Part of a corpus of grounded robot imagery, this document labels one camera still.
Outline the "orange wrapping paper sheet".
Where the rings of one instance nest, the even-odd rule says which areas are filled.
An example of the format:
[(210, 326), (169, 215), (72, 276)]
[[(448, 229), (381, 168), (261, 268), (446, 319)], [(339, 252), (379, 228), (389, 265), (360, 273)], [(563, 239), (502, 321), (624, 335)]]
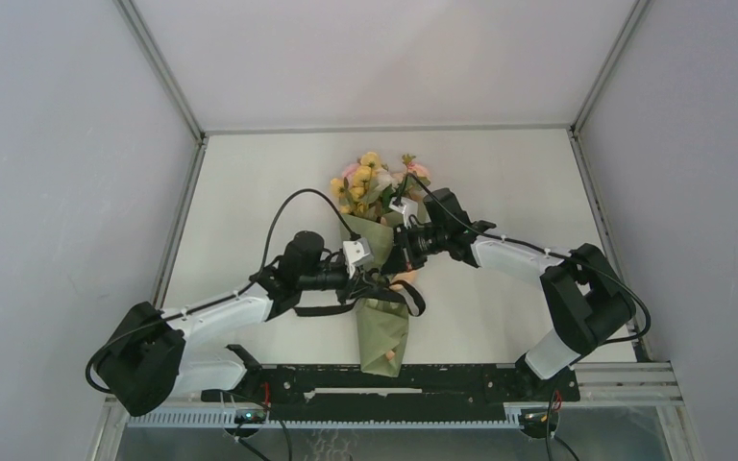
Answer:
[(409, 318), (424, 313), (425, 302), (413, 286), (414, 272), (389, 272), (383, 265), (390, 258), (394, 244), (394, 228), (403, 223), (396, 212), (379, 220), (350, 214), (346, 223), (368, 242), (373, 260), (364, 268), (377, 269), (383, 278), (396, 284), (382, 289), (379, 295), (367, 295), (357, 300), (357, 341), (359, 365), (363, 373), (397, 377), (403, 364), (409, 333)]

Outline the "peach white fake flower bunch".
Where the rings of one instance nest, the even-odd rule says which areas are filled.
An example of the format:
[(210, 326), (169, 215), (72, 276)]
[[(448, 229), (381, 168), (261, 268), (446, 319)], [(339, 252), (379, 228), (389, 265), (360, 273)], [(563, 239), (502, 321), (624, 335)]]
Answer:
[(382, 162), (390, 173), (391, 185), (381, 196), (381, 216), (390, 211), (389, 204), (393, 198), (406, 197), (416, 202), (423, 200), (425, 192), (411, 176), (416, 177), (425, 185), (430, 185), (431, 173), (424, 165), (416, 160), (416, 156), (403, 154), (400, 160), (400, 169), (398, 170), (393, 170), (385, 161), (382, 160)]

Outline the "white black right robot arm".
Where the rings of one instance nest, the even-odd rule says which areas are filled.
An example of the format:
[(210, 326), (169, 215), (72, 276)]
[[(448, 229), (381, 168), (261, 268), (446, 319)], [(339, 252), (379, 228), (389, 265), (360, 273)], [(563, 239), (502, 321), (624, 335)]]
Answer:
[(550, 331), (517, 361), (517, 386), (531, 400), (543, 399), (555, 376), (598, 347), (617, 342), (616, 332), (641, 303), (621, 281), (603, 252), (583, 244), (560, 253), (506, 236), (496, 224), (473, 221), (448, 188), (428, 193), (430, 220), (422, 223), (416, 202), (395, 197), (391, 211), (403, 221), (393, 229), (393, 246), (382, 272), (419, 270), (429, 256), (448, 254), (474, 268), (495, 270), (539, 287), (552, 320)]

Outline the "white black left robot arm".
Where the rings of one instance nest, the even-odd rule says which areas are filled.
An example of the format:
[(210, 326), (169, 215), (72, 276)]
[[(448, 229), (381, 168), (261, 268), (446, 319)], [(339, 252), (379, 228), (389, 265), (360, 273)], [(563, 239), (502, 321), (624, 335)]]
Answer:
[(132, 306), (88, 360), (86, 382), (114, 396), (135, 417), (172, 397), (205, 390), (228, 390), (239, 400), (250, 400), (260, 391), (260, 372), (241, 358), (214, 351), (211, 342), (298, 308), (307, 291), (333, 291), (338, 300), (336, 306), (305, 307), (307, 315), (349, 310), (349, 302), (366, 285), (362, 276), (374, 259), (368, 240), (357, 234), (327, 256), (320, 234), (300, 231), (281, 255), (261, 266), (238, 290), (171, 314), (149, 302)]

